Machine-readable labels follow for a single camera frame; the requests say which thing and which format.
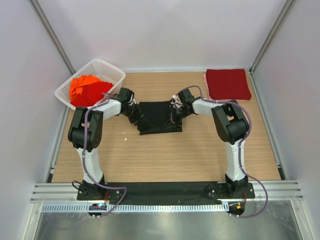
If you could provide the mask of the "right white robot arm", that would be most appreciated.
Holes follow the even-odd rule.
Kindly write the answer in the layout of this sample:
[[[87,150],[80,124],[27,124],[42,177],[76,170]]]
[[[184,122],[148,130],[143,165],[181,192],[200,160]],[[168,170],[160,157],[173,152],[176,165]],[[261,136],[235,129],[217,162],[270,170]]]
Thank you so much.
[[[251,122],[247,120],[237,101],[194,97],[185,88],[170,100],[170,120],[179,124],[183,118],[192,114],[213,117],[217,135],[226,149],[225,192],[229,197],[237,198],[249,184],[244,163],[244,145],[251,131]]]

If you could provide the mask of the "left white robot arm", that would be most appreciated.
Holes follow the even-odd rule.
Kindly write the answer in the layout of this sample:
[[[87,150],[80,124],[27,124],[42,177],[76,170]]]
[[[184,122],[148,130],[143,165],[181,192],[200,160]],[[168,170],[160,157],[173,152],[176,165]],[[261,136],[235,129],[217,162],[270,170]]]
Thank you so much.
[[[132,90],[122,87],[119,93],[105,93],[104,97],[105,100],[97,105],[77,107],[68,130],[68,140],[78,152],[83,168],[83,180],[77,188],[78,200],[101,200],[108,190],[124,189],[105,184],[98,153],[103,135],[103,122],[110,117],[124,115],[135,126],[147,125]]]

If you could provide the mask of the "black t-shirt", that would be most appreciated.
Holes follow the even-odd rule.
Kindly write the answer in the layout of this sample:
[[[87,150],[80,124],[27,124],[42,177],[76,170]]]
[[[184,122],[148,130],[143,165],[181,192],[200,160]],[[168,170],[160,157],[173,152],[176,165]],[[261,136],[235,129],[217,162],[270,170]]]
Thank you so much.
[[[140,135],[179,133],[182,126],[171,122],[170,101],[154,101],[139,103],[145,124],[139,124],[137,129]]]

